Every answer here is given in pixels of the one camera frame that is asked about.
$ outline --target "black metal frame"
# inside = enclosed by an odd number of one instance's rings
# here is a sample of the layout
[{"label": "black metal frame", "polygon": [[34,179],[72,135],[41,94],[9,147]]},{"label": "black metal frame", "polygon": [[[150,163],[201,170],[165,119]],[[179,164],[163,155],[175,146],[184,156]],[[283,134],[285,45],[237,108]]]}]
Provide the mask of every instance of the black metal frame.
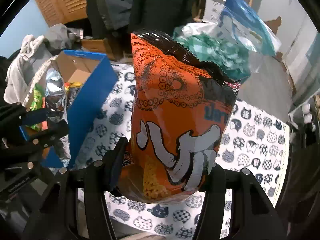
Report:
[{"label": "black metal frame", "polygon": [[[46,109],[30,111],[20,103],[0,108],[0,136],[8,127],[39,123],[46,118]],[[24,185],[39,176],[42,150],[68,133],[65,121],[57,127],[31,137],[23,146],[1,150],[0,200],[6,201]],[[60,168],[41,197],[24,229],[22,239],[73,240],[84,239],[77,230],[77,189],[84,188],[84,205],[91,240],[116,240],[104,192],[113,192],[120,177],[128,140],[121,137],[114,150],[102,160],[82,170]],[[232,210],[229,236],[235,240],[285,239],[280,219],[255,176],[243,168],[239,172],[215,165],[200,189],[206,191],[193,240],[219,239],[223,222],[225,192],[231,188]]]},{"label": "black metal frame", "polygon": [[[112,191],[116,185],[120,169],[115,167],[122,166],[126,143],[122,137],[114,150],[86,169],[61,168],[31,215],[22,239],[83,239],[76,226],[77,188],[83,187],[89,239],[116,240],[104,191]],[[246,168],[237,172],[215,165],[203,188],[206,194],[193,240],[220,238],[226,188],[233,190],[233,204],[229,236],[224,239],[285,239],[281,221],[255,176]]]}]

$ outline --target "cardboard box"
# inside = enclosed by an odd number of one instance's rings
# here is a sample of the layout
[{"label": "cardboard box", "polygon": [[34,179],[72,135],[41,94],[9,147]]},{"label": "cardboard box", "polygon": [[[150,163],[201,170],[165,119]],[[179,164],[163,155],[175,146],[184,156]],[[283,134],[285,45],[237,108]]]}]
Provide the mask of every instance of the cardboard box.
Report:
[{"label": "cardboard box", "polygon": [[[64,82],[84,84],[67,111],[71,153],[69,167],[72,167],[96,114],[118,78],[109,59],[102,53],[64,50],[51,61],[51,67],[60,71]],[[43,160],[42,166],[63,167],[53,147]]]},{"label": "cardboard box", "polygon": [[103,40],[82,39],[81,44],[88,51],[105,53],[110,60],[120,60],[123,57],[123,50],[119,41],[112,36]]}]

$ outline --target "metal screw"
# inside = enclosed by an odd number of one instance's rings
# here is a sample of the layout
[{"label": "metal screw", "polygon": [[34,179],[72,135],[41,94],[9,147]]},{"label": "metal screw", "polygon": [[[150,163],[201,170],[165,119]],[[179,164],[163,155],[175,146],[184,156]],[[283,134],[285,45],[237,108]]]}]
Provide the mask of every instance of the metal screw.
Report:
[{"label": "metal screw", "polygon": [[67,170],[68,170],[68,168],[62,167],[62,168],[59,169],[59,173],[60,174],[65,174],[67,172]]},{"label": "metal screw", "polygon": [[244,169],[242,169],[242,173],[245,175],[249,175],[250,171],[248,169],[244,168]]},{"label": "metal screw", "polygon": [[100,160],[97,160],[97,161],[95,161],[95,162],[93,163],[93,165],[94,165],[95,167],[100,167],[102,164],[103,164],[103,162],[100,161]]},{"label": "metal screw", "polygon": [[31,170],[33,168],[33,163],[32,162],[28,162],[27,167],[28,167],[28,169]]}]

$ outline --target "fried snack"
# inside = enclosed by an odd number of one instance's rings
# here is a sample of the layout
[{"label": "fried snack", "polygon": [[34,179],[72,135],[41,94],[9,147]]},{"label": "fried snack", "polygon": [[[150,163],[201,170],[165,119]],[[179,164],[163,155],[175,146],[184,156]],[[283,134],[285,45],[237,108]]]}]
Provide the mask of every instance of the fried snack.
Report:
[{"label": "fried snack", "polygon": [[143,194],[149,200],[157,200],[170,196],[170,192],[165,186],[160,185],[156,178],[155,160],[146,156],[146,164],[143,173]]}]

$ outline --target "white cloth with cat pattern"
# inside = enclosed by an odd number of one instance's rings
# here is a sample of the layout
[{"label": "white cloth with cat pattern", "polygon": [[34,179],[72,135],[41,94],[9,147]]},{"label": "white cloth with cat pattern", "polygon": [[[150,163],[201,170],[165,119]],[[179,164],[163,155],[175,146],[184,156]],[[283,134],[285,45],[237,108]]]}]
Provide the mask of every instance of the white cloth with cat pattern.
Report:
[{"label": "white cloth with cat pattern", "polygon": [[[131,120],[131,112],[126,106],[127,102],[134,99],[133,93],[128,93],[126,87],[132,86],[133,82],[124,77],[126,73],[133,73],[133,68],[121,64],[113,65],[113,68],[119,72],[119,81],[84,141],[76,159],[78,168],[101,159],[108,149],[115,147],[120,135],[130,138],[131,127],[127,123]],[[115,113],[117,118],[111,118],[110,122],[110,117]],[[287,169],[288,151],[289,128],[286,124],[244,101],[237,101],[223,134],[216,163],[232,170],[247,167],[275,206]],[[196,192],[186,201],[175,205],[145,204],[125,197],[114,197],[109,192],[105,192],[105,199],[110,217],[123,224],[166,236],[168,239],[191,239],[204,195],[205,193]],[[83,189],[78,190],[78,198],[84,202]],[[231,190],[227,190],[221,238],[229,233],[231,205]]]}]

